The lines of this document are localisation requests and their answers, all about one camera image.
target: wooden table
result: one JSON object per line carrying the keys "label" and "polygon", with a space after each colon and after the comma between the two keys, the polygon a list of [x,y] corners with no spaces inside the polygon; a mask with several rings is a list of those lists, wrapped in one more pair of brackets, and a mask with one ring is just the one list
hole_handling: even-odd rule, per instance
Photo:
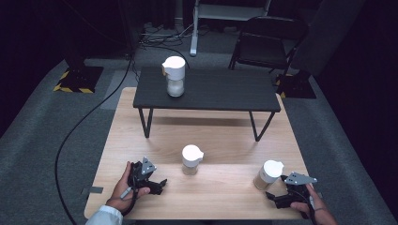
{"label": "wooden table", "polygon": [[[258,190],[253,179],[268,159],[284,164],[283,174],[307,174],[298,144],[281,99],[267,135],[256,142],[246,112],[195,110],[156,110],[152,136],[143,135],[140,115],[132,108],[136,88],[125,88],[97,170],[84,211],[90,218],[111,196],[124,172],[126,162],[148,157],[158,169],[150,177],[160,182],[167,178],[161,195],[138,200],[127,218],[133,219],[293,219],[301,215],[293,209],[277,209],[274,202]],[[254,112],[265,123],[266,112]],[[204,160],[194,176],[182,172],[181,151],[187,144],[197,145]],[[268,192],[285,194],[279,179]]]}

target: finger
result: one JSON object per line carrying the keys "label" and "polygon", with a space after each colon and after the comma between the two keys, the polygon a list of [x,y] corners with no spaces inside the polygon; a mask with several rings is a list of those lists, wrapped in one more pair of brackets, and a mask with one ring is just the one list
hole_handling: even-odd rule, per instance
{"label": "finger", "polygon": [[120,180],[127,182],[129,179],[129,175],[130,175],[130,170],[131,170],[131,163],[128,161],[127,165],[126,165],[126,169],[123,172],[122,178]]}
{"label": "finger", "polygon": [[316,193],[316,191],[310,184],[306,184],[305,186],[307,187],[308,192],[310,192],[310,195],[313,196],[314,199],[321,199],[318,193]]}
{"label": "finger", "polygon": [[303,202],[292,202],[290,204],[291,208],[294,208],[296,210],[299,210],[300,212],[309,214],[310,213],[310,209],[308,208],[308,204],[303,203]]}
{"label": "finger", "polygon": [[310,192],[310,195],[313,197],[314,200],[314,209],[317,208],[326,208],[326,205],[324,204],[324,202],[322,201],[321,197],[319,197],[318,193],[316,193],[316,191],[314,190],[314,188],[307,184],[306,185],[308,192]]}
{"label": "finger", "polygon": [[150,188],[149,187],[142,187],[142,188],[140,188],[138,190],[137,198],[140,198],[140,197],[142,197],[144,195],[147,195],[147,194],[149,194],[149,192],[150,192]]}

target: cable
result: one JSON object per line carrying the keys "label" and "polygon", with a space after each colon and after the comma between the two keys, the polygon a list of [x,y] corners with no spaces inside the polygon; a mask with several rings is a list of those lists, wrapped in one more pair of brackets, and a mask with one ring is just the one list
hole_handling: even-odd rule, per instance
{"label": "cable", "polygon": [[94,107],[91,111],[88,112],[88,114],[86,114],[68,133],[68,135],[65,137],[64,141],[61,143],[61,145],[58,148],[58,152],[56,154],[56,158],[55,158],[55,164],[54,164],[54,175],[55,175],[55,183],[56,183],[56,190],[58,192],[58,196],[59,199],[61,200],[62,206],[64,208],[64,211],[66,212],[66,214],[68,215],[68,218],[70,220],[70,222],[74,225],[77,224],[76,221],[73,219],[73,216],[70,214],[67,205],[65,204],[64,198],[62,197],[62,193],[61,193],[61,188],[59,186],[59,181],[58,181],[58,160],[59,160],[59,156],[61,154],[62,148],[64,147],[66,141],[68,140],[69,136],[72,134],[72,132],[85,120],[85,118],[87,118],[88,115],[90,115],[93,111],[95,111],[100,105],[102,105],[102,103],[104,103],[106,100],[108,100],[122,85],[122,83],[124,82],[124,80],[127,77],[127,74],[129,72],[130,69],[130,64],[133,61],[133,56],[131,57],[130,61],[129,61],[129,65],[127,66],[126,69],[126,73],[122,79],[122,81],[120,82],[119,86],[108,96],[106,97],[104,100],[102,100],[96,107]]}
{"label": "cable", "polygon": [[300,194],[298,191],[295,191],[295,190],[290,190],[290,191],[292,191],[295,194],[299,195],[305,201],[305,203],[308,205],[308,208],[310,209],[310,220],[313,223],[313,225],[317,225],[316,220],[315,220],[315,211],[314,211],[313,206],[311,205],[311,203],[308,202],[308,200],[302,194]]}
{"label": "cable", "polygon": [[129,212],[131,212],[132,208],[134,207],[135,203],[137,202],[137,199],[138,199],[138,189],[134,187],[134,190],[132,192],[131,203],[129,205],[129,208],[127,208],[127,210],[122,213],[123,217],[125,215],[127,215]]}
{"label": "cable", "polygon": [[152,46],[152,45],[147,45],[147,46],[143,46],[143,47],[144,47],[144,48],[145,48],[145,47],[151,47],[151,48],[166,49],[166,50],[174,51],[174,52],[178,53],[179,55],[181,55],[182,58],[184,58],[185,63],[187,64],[188,68],[191,68],[191,67],[190,67],[190,64],[188,63],[188,61],[187,61],[187,59],[185,58],[185,56],[184,56],[181,52],[179,52],[179,51],[177,51],[177,50],[170,49],[170,48],[167,48],[167,47]]}
{"label": "cable", "polygon": [[[141,41],[141,44],[157,45],[157,46],[164,45],[164,46],[169,46],[169,47],[181,45],[183,43],[182,38],[191,36],[191,33],[189,35],[185,35],[185,34],[187,33],[188,30],[190,30],[190,28],[192,26],[193,26],[193,23],[190,26],[188,26],[186,29],[184,29],[182,32],[178,32],[178,30],[176,29],[176,34],[174,34],[174,35],[156,34],[161,30],[160,28],[157,28],[157,30],[152,33],[142,34],[147,37],[143,38],[143,40]],[[178,42],[178,43],[177,44],[166,44],[166,43],[170,43],[170,42]]]}

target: white sleeve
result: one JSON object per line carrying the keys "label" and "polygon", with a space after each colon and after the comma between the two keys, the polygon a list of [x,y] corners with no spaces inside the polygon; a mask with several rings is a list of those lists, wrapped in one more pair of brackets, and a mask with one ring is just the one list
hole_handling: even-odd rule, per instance
{"label": "white sleeve", "polygon": [[100,207],[85,224],[86,225],[121,225],[123,221],[122,214],[115,208],[107,205]]}

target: white cup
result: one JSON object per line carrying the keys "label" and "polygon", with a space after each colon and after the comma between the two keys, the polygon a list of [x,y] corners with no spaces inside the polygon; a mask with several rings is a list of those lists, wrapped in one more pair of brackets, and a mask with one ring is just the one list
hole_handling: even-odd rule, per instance
{"label": "white cup", "polygon": [[280,161],[268,160],[261,167],[253,182],[256,188],[264,190],[273,184],[283,173],[283,164]]}

